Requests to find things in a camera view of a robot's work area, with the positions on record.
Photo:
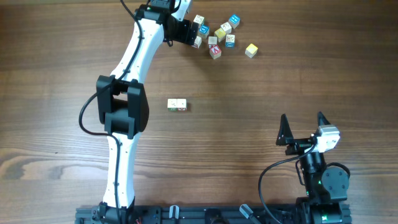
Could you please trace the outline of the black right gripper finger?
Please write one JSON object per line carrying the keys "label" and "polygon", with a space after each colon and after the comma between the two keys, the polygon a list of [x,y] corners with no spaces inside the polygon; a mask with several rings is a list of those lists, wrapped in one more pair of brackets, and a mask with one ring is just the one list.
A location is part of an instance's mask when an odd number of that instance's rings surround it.
{"label": "black right gripper finger", "polygon": [[326,119],[325,115],[319,111],[317,114],[318,126],[330,125],[331,123]]}
{"label": "black right gripper finger", "polygon": [[294,136],[290,129],[289,121],[286,114],[282,114],[280,117],[280,128],[277,135],[275,144],[277,146],[287,146],[294,143]]}

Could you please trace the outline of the white block red side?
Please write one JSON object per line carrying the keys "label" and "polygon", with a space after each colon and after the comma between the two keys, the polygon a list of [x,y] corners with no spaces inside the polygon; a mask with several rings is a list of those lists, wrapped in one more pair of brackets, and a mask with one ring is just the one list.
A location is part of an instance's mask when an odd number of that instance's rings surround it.
{"label": "white block red side", "polygon": [[201,42],[202,42],[202,38],[200,36],[196,36],[194,44],[192,45],[192,47],[199,49],[201,46]]}

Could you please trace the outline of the white block red V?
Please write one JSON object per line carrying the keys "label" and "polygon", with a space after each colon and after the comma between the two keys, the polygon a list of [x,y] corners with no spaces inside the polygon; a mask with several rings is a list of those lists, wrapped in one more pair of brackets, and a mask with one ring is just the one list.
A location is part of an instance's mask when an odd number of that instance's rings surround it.
{"label": "white block red V", "polygon": [[177,110],[178,111],[186,111],[187,110],[187,100],[186,99],[177,99]]}

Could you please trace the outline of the white block green side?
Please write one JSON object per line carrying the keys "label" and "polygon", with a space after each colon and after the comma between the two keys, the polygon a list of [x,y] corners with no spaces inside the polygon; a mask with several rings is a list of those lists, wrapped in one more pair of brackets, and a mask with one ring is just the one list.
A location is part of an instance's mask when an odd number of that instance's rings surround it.
{"label": "white block green side", "polygon": [[177,99],[168,99],[167,108],[169,111],[177,111]]}

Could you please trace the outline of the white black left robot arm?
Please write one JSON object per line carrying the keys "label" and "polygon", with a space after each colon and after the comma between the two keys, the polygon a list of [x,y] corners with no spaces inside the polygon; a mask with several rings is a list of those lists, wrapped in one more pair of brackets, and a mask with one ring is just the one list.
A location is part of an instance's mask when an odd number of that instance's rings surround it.
{"label": "white black left robot arm", "polygon": [[149,104],[144,89],[152,59],[162,43],[193,45],[198,24],[185,19],[192,2],[149,1],[135,10],[134,31],[110,76],[96,82],[100,123],[109,144],[108,183],[92,223],[134,223],[133,184],[137,143],[147,126]]}

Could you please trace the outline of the white picture block top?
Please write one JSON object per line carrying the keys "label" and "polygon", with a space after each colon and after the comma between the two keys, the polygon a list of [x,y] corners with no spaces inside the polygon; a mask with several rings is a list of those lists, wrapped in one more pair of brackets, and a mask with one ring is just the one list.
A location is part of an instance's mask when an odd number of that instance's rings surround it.
{"label": "white picture block top", "polygon": [[197,23],[199,27],[201,27],[205,22],[205,18],[201,15],[196,15],[193,21]]}

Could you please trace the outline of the blue D letter block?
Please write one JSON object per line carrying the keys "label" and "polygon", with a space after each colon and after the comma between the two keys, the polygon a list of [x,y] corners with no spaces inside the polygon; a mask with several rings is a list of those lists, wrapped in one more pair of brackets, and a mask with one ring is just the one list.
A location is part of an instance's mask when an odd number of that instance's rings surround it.
{"label": "blue D letter block", "polygon": [[198,36],[202,39],[206,39],[210,33],[210,28],[206,25],[202,25],[198,30]]}

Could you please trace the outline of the small white centre block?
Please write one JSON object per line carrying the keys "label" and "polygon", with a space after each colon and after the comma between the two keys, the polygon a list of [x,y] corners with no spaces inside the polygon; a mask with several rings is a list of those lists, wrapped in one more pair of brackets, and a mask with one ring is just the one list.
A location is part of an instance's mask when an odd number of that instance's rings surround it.
{"label": "small white centre block", "polygon": [[214,46],[216,46],[218,43],[218,38],[215,36],[209,36],[208,37],[208,47],[212,48]]}

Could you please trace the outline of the yellow block in cluster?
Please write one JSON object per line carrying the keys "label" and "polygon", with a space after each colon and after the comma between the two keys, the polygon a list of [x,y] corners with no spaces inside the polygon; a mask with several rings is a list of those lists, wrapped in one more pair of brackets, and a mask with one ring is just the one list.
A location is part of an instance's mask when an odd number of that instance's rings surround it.
{"label": "yellow block in cluster", "polygon": [[219,29],[215,30],[214,35],[217,38],[217,41],[221,42],[222,40],[225,39],[226,32],[222,28],[219,28]]}

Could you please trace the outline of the red A letter block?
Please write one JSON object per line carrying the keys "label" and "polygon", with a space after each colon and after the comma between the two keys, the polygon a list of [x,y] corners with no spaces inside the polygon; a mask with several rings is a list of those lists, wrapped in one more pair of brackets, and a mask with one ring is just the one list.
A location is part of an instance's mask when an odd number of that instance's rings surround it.
{"label": "red A letter block", "polygon": [[210,55],[211,55],[212,59],[221,57],[221,53],[222,53],[222,51],[218,45],[213,45],[210,48]]}

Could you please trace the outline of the white block blue side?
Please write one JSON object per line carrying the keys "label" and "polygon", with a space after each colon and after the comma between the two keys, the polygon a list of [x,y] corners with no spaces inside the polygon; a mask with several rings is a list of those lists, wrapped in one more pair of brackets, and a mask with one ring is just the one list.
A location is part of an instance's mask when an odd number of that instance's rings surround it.
{"label": "white block blue side", "polygon": [[230,34],[232,32],[232,26],[229,22],[223,23],[220,27],[226,34]]}

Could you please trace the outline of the white block blue bottom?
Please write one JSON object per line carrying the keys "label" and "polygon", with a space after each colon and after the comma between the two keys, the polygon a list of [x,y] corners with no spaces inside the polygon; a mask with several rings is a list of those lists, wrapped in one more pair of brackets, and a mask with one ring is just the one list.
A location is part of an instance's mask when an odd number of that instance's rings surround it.
{"label": "white block blue bottom", "polygon": [[235,46],[235,35],[227,34],[225,38],[225,47],[234,48]]}

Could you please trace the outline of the blue block far right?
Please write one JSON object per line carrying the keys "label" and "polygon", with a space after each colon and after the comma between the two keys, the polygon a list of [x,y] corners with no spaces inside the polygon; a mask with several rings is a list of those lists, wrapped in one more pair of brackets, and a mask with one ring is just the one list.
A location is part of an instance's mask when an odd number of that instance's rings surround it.
{"label": "blue block far right", "polygon": [[230,26],[231,26],[232,28],[235,29],[235,28],[237,28],[237,26],[239,25],[240,21],[241,21],[241,18],[240,18],[238,15],[233,14],[233,15],[229,18],[228,23],[230,24]]}

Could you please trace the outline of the lone yellow block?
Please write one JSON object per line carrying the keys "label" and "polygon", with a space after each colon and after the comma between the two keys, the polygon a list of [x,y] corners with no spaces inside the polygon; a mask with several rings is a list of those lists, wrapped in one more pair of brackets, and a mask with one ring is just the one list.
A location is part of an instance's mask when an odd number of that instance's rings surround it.
{"label": "lone yellow block", "polygon": [[255,56],[257,54],[257,51],[258,51],[258,47],[256,47],[254,44],[249,44],[246,47],[245,54],[249,58],[253,58],[253,56]]}

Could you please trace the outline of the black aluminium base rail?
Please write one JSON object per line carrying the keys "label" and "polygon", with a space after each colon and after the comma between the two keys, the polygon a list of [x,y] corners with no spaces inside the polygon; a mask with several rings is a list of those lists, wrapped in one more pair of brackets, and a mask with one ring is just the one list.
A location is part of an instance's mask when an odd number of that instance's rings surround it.
{"label": "black aluminium base rail", "polygon": [[351,223],[349,205],[276,204],[269,207],[170,207],[135,206],[123,223]]}

